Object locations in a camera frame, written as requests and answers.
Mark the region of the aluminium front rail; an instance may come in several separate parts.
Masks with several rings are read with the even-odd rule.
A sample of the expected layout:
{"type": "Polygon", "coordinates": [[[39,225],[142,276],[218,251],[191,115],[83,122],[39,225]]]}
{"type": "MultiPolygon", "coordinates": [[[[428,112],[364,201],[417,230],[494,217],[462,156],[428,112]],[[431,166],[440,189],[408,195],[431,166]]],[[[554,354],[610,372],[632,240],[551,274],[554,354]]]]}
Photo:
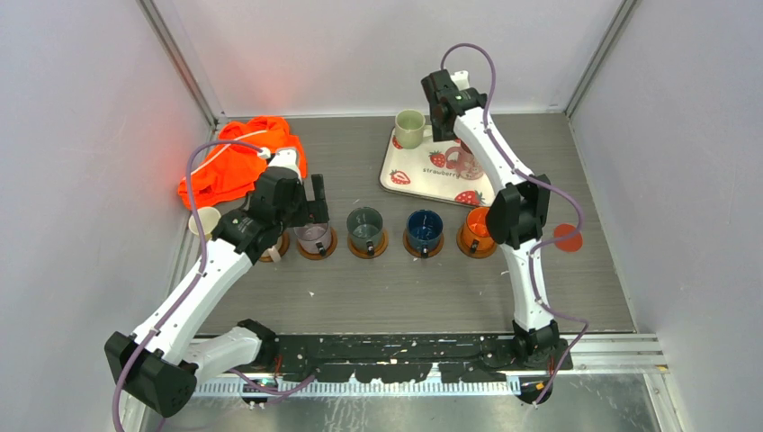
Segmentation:
{"type": "MultiPolygon", "coordinates": [[[[439,376],[421,382],[384,383],[373,379],[369,383],[352,377],[348,382],[312,382],[295,392],[293,396],[305,398],[322,397],[419,397],[419,396],[500,396],[521,394],[521,384],[516,376],[508,376],[497,382],[443,382],[439,376]]],[[[223,376],[197,387],[195,397],[253,397],[268,398],[237,376],[223,376]]]]}

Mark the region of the lilac mug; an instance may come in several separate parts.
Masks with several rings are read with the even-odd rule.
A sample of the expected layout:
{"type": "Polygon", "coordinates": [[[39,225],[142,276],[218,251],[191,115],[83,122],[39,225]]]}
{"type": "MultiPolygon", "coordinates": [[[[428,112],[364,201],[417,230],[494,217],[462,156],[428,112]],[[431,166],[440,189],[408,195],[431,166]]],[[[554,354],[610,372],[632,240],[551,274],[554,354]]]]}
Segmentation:
{"type": "Polygon", "coordinates": [[[300,252],[320,258],[328,255],[328,250],[333,243],[332,231],[328,223],[310,223],[294,228],[293,232],[300,252]]]}

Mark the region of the wooden coaster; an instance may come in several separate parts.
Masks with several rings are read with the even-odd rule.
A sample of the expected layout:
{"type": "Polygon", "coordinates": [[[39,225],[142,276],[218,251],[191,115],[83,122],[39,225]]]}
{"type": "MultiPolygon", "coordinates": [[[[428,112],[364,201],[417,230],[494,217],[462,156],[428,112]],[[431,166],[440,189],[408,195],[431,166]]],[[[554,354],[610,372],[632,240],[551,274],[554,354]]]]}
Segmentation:
{"type": "Polygon", "coordinates": [[[347,236],[347,245],[350,252],[361,259],[373,259],[380,257],[388,248],[389,234],[383,229],[377,236],[360,238],[353,233],[347,236]]]}
{"type": "Polygon", "coordinates": [[[490,257],[498,248],[493,238],[490,236],[478,236],[466,226],[460,227],[456,237],[456,244],[464,255],[475,259],[490,257]]]}
{"type": "Polygon", "coordinates": [[[308,260],[323,260],[330,257],[337,249],[337,244],[338,244],[338,235],[336,230],[331,229],[330,232],[331,232],[331,244],[329,245],[328,248],[323,249],[323,254],[321,253],[311,254],[301,245],[300,242],[297,242],[297,248],[299,253],[308,260]]]}
{"type": "Polygon", "coordinates": [[[444,235],[434,239],[421,239],[405,231],[402,237],[404,248],[416,258],[435,257],[444,247],[444,235]]]}
{"type": "Polygon", "coordinates": [[[266,249],[259,257],[259,261],[266,263],[273,263],[280,261],[290,246],[290,236],[288,232],[284,232],[276,241],[276,244],[266,249]]]}

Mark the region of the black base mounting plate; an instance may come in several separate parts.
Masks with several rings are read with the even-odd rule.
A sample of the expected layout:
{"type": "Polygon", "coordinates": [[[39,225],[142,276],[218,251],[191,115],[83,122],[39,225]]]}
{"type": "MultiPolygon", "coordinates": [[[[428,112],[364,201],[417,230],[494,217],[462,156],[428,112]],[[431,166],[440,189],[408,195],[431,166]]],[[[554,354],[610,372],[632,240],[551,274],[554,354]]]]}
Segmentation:
{"type": "Polygon", "coordinates": [[[572,367],[561,339],[524,355],[510,334],[336,334],[280,335],[265,360],[238,367],[242,373],[276,374],[289,382],[312,376],[319,383],[421,383],[438,375],[443,383],[493,383],[508,372],[572,367]]]}

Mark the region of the dark green mug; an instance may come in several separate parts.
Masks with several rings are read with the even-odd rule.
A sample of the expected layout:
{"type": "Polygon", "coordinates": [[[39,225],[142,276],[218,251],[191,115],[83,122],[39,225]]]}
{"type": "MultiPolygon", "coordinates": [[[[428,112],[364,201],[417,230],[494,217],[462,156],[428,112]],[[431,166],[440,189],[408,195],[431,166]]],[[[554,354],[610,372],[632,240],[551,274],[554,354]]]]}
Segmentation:
{"type": "Polygon", "coordinates": [[[383,218],[371,207],[356,208],[346,220],[348,238],[354,250],[362,257],[373,257],[383,238],[383,218]]]}

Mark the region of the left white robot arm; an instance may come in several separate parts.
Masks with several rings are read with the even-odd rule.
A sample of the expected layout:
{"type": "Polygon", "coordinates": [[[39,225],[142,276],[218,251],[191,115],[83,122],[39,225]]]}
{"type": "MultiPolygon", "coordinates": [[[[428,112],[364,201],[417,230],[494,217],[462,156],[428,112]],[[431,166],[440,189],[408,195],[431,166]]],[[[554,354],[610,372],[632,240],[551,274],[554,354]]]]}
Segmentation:
{"type": "Polygon", "coordinates": [[[308,199],[299,175],[268,167],[245,203],[224,213],[192,270],[165,302],[130,335],[113,333],[104,351],[120,391],[164,418],[173,417],[196,387],[241,365],[270,369],[278,356],[275,333],[252,319],[197,347],[201,324],[232,285],[289,228],[329,220],[324,178],[310,178],[308,199]]]}

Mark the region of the white pink-handled mug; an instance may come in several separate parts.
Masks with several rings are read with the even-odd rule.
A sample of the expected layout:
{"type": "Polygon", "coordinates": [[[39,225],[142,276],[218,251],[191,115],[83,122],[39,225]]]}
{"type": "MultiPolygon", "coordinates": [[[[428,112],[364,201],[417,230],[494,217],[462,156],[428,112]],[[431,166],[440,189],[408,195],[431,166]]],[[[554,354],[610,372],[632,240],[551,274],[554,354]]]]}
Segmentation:
{"type": "Polygon", "coordinates": [[[278,262],[282,259],[281,247],[283,245],[283,236],[279,237],[276,243],[266,249],[259,260],[263,262],[278,262]]]}

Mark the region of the orange cloth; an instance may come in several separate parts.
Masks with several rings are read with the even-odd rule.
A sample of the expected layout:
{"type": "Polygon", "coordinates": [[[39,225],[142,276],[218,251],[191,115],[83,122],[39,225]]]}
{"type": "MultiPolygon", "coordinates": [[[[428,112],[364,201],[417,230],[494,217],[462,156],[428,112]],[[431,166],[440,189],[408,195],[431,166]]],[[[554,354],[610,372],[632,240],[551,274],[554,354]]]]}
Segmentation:
{"type": "MultiPolygon", "coordinates": [[[[240,140],[276,152],[294,148],[299,153],[301,176],[308,174],[307,158],[298,136],[289,123],[278,116],[259,116],[247,122],[231,121],[220,131],[220,140],[240,140]]],[[[235,201],[255,189],[256,179],[267,162],[251,148],[222,143],[212,148],[199,167],[192,171],[192,190],[196,206],[210,207],[235,201]]]]}

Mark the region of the red coaster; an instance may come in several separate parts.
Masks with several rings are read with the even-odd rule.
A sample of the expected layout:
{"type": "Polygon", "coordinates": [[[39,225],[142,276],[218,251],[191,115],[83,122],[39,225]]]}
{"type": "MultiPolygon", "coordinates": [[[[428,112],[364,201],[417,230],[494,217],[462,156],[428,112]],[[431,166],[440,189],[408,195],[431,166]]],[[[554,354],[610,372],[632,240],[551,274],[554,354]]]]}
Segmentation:
{"type": "Polygon", "coordinates": [[[555,247],[567,253],[578,252],[583,247],[583,237],[576,231],[576,227],[569,223],[559,224],[553,231],[553,236],[558,239],[555,247]]]}

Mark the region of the light green mug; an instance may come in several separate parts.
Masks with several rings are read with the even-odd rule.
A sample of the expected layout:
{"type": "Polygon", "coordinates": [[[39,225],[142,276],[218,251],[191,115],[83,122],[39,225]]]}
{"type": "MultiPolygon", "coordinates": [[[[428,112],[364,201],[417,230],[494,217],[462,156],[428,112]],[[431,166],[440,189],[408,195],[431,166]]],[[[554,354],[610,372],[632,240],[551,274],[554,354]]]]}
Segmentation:
{"type": "Polygon", "coordinates": [[[394,139],[403,149],[415,149],[432,136],[425,115],[417,110],[403,110],[395,117],[394,139]]]}

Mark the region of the cream yellow mug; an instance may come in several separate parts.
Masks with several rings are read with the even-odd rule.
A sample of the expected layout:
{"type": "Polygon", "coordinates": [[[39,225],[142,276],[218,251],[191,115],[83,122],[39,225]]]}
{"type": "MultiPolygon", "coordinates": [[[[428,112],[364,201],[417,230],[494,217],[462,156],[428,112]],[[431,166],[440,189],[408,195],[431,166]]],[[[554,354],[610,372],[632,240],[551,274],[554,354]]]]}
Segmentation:
{"type": "Polygon", "coordinates": [[[187,228],[197,238],[208,241],[212,232],[217,227],[221,213],[215,207],[201,207],[196,212],[197,217],[191,215],[187,222],[187,228]]]}

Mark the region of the pink speckled mug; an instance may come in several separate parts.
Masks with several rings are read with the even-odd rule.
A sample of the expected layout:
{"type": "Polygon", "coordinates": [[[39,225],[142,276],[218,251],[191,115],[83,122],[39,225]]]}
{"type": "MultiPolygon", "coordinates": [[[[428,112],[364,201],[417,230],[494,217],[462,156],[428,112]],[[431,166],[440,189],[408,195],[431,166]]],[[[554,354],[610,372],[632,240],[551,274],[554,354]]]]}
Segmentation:
{"type": "Polygon", "coordinates": [[[465,180],[477,180],[484,175],[482,166],[472,154],[468,146],[459,139],[456,145],[450,147],[444,153],[445,166],[452,169],[458,178],[465,180]]]}

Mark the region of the orange mug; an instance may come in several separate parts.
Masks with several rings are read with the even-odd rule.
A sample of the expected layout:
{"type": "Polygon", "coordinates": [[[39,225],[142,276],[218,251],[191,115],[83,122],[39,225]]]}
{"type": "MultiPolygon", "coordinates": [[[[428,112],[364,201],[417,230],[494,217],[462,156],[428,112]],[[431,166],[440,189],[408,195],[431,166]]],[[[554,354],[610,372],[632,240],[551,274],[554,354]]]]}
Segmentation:
{"type": "Polygon", "coordinates": [[[481,236],[481,237],[490,236],[489,230],[487,227],[488,211],[489,211],[488,207],[478,207],[471,210],[467,214],[463,226],[466,226],[469,230],[471,230],[474,234],[478,236],[481,236]]]}

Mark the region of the dark blue mug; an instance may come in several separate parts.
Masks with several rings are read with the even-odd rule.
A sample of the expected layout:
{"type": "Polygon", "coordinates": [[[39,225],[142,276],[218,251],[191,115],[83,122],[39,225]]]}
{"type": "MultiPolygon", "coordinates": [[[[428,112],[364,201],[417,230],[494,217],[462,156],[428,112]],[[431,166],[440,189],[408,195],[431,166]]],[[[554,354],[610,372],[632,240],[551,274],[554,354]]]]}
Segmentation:
{"type": "Polygon", "coordinates": [[[408,216],[405,231],[420,239],[435,239],[444,234],[444,223],[435,211],[417,210],[408,216]]]}

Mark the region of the white strawberry tray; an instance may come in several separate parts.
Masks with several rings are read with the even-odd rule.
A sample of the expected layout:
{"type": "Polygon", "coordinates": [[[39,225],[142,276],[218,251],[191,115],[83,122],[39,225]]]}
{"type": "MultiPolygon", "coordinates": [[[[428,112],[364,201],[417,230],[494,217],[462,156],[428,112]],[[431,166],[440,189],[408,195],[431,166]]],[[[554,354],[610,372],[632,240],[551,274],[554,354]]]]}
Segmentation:
{"type": "Polygon", "coordinates": [[[490,206],[495,192],[485,174],[477,180],[465,180],[445,166],[444,153],[456,141],[434,142],[431,136],[417,148],[403,149],[392,136],[381,168],[382,188],[444,203],[490,206]]]}

